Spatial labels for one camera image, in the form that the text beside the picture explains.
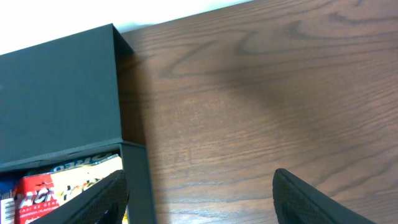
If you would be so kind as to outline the blue Oreo cookie pack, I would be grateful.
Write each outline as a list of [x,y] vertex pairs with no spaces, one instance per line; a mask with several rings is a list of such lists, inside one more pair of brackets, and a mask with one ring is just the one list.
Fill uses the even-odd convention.
[[95,154],[88,157],[80,157],[78,159],[71,159],[68,161],[59,162],[57,164],[52,164],[48,166],[39,167],[33,170],[28,171],[27,175],[39,175],[39,174],[48,174],[54,172],[60,172],[68,169],[74,169],[82,166],[89,165],[97,165],[103,161],[107,161],[108,159],[119,156],[116,153],[102,153]]

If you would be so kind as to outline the yellow Hacks candy bag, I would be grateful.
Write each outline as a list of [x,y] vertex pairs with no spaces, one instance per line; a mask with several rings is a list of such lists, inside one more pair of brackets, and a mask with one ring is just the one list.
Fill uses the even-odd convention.
[[[54,183],[55,198],[60,206],[65,205],[117,170],[123,170],[122,160],[119,156],[97,165],[82,166],[54,173],[51,178]],[[122,223],[127,222],[127,211],[125,211]]]

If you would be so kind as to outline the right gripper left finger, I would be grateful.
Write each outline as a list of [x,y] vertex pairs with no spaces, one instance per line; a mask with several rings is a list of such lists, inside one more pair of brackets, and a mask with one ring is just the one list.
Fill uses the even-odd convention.
[[125,172],[117,170],[32,224],[122,224],[128,200]]

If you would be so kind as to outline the dark blue snack bar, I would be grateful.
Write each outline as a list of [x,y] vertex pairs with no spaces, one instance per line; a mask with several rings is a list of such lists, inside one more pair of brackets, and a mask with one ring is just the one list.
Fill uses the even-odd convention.
[[16,182],[14,179],[1,180],[1,224],[14,224]]

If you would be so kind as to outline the red Hacks candy bag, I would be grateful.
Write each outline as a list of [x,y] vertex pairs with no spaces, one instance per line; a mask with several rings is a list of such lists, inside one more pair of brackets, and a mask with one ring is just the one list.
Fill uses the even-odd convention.
[[59,207],[50,174],[23,177],[16,187],[16,224],[28,224]]

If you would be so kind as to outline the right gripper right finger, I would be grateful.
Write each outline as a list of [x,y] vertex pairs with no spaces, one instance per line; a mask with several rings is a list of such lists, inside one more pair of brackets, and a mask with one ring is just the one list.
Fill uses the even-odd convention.
[[286,169],[277,169],[272,195],[279,224],[374,224]]

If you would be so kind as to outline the dark green box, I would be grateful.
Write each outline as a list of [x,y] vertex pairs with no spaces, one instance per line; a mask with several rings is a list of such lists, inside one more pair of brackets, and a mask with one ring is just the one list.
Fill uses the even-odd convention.
[[112,24],[2,55],[1,180],[16,193],[30,170],[116,153],[127,223],[155,223],[135,60]]

